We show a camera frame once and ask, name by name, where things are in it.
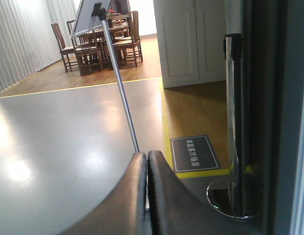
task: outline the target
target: metal pole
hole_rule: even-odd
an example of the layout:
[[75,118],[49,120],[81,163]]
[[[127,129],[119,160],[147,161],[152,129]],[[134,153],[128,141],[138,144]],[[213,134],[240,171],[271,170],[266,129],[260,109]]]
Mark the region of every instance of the metal pole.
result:
[[224,40],[227,77],[228,154],[230,173],[228,179],[213,181],[206,195],[210,205],[233,221],[250,221],[259,214],[253,205],[251,184],[253,178],[245,173],[243,156],[241,96],[241,34],[228,34]]
[[101,24],[102,24],[102,27],[103,27],[103,32],[104,32],[104,36],[105,36],[105,40],[106,40],[106,45],[108,47],[108,52],[109,52],[109,56],[111,58],[113,70],[114,70],[115,76],[117,78],[117,84],[118,84],[119,92],[121,94],[125,114],[126,114],[126,117],[127,117],[127,122],[128,122],[129,130],[130,130],[130,134],[131,134],[131,138],[132,138],[133,147],[134,147],[135,152],[139,152],[137,137],[136,137],[136,134],[134,132],[133,123],[132,123],[132,119],[131,119],[131,114],[130,114],[127,98],[126,98],[126,95],[125,95],[123,81],[122,81],[122,78],[121,78],[121,74],[119,72],[118,63],[117,63],[116,55],[115,55],[115,52],[114,52],[111,35],[109,33],[109,29],[108,29],[106,20],[101,21]]

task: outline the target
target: yellow tape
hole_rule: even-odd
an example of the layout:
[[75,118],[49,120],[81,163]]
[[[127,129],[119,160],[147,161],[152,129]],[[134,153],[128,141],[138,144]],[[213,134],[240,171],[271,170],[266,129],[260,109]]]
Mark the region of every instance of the yellow tape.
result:
[[[128,83],[128,82],[139,82],[139,81],[152,80],[152,79],[160,79],[160,77],[143,78],[143,79],[138,79],[138,80],[125,81],[125,82],[123,82],[123,83]],[[33,92],[33,93],[27,93],[27,94],[15,94],[15,95],[9,95],[9,96],[0,97],[0,99],[1,99],[1,98],[7,98],[7,97],[15,97],[15,96],[30,95],[30,94],[42,94],[42,93],[48,93],[48,92],[75,90],[75,89],[86,88],[86,87],[100,87],[100,86],[107,86],[107,85],[113,85],[113,84],[117,84],[117,82],[106,83],[106,84],[98,84],[98,85],[92,85],[92,86],[84,86],[84,87],[63,88],[63,89],[59,89],[59,90],[51,90],[51,91],[45,91],[45,92]]]
[[[171,167],[171,169],[173,169],[174,165],[173,165],[173,159],[172,159],[170,131],[169,131],[168,117],[167,117],[168,109],[167,109],[167,103],[166,103],[166,99],[165,99],[162,78],[159,78],[159,81],[160,81],[160,89],[161,89],[161,95],[162,95],[164,158],[167,161],[168,165]],[[250,165],[246,167],[246,171],[245,171],[246,173],[251,173],[252,171],[253,170]],[[205,177],[205,176],[218,176],[218,175],[229,175],[229,169],[203,170],[203,171],[176,173],[176,176],[180,179],[197,178],[197,177]]]

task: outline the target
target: white wall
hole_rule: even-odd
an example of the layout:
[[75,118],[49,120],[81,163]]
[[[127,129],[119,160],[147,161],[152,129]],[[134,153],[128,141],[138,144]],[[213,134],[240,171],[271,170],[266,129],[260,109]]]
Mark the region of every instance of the white wall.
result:
[[139,12],[139,34],[156,33],[153,0],[129,0],[132,11]]

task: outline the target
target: vertical blinds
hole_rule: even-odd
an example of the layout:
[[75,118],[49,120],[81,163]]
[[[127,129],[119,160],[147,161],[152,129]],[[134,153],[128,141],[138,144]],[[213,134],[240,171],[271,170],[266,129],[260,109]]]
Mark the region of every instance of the vertical blinds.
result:
[[0,0],[0,92],[60,59],[51,22],[70,46],[64,26],[75,12],[73,0]]

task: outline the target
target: white cabinet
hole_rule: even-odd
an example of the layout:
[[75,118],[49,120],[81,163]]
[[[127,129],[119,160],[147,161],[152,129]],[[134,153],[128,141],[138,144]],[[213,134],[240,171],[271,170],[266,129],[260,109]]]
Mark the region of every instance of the white cabinet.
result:
[[164,87],[225,80],[224,0],[154,0]]

